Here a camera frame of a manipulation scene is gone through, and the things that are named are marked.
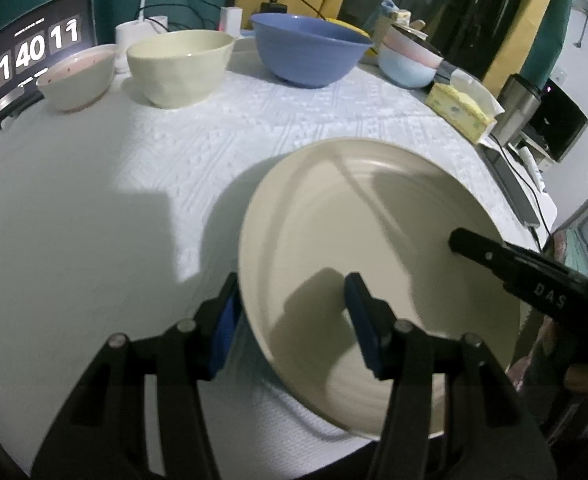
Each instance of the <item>digital clock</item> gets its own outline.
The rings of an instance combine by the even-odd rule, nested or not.
[[[0,123],[42,97],[36,80],[96,45],[92,0],[51,0],[0,30]]]

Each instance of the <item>pink bowl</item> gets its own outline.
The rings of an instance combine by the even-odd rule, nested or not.
[[[443,56],[427,41],[392,25],[383,38],[383,44],[412,61],[421,63],[428,68],[438,68]]]

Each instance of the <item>light blue bowl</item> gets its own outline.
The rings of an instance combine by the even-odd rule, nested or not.
[[[436,75],[429,68],[381,44],[378,49],[378,66],[394,83],[403,88],[423,88]]]
[[[320,18],[264,12],[250,18],[264,65],[297,86],[320,88],[356,66],[372,42]]]

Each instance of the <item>clock digit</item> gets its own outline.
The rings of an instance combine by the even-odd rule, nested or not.
[[[72,43],[78,41],[78,33],[76,32],[76,20],[72,19],[68,21],[68,26],[65,28],[66,32],[72,33]]]
[[[45,39],[39,34],[34,36],[30,43],[30,56],[33,61],[38,61],[45,54]]]
[[[23,43],[18,49],[18,56],[16,56],[16,67],[19,68],[21,65],[28,67],[30,65],[30,54],[27,51],[27,42]]]
[[[3,69],[5,79],[10,79],[10,57],[9,54],[5,54],[0,62],[0,67]]]
[[[56,48],[61,48],[63,46],[63,43],[60,40],[60,25],[54,27],[50,34],[50,38],[54,38],[54,41],[56,41]]]

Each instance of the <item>table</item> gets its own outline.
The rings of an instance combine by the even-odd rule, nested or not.
[[[0,133],[0,441],[21,467],[107,336],[157,335],[218,293],[260,179],[284,154],[341,136],[426,156],[505,240],[534,248],[474,147],[374,68],[298,89],[248,50],[200,104],[152,108],[119,77],[90,108],[39,102]],[[244,320],[226,368],[199,389],[224,479],[294,478],[365,444],[289,396]]]

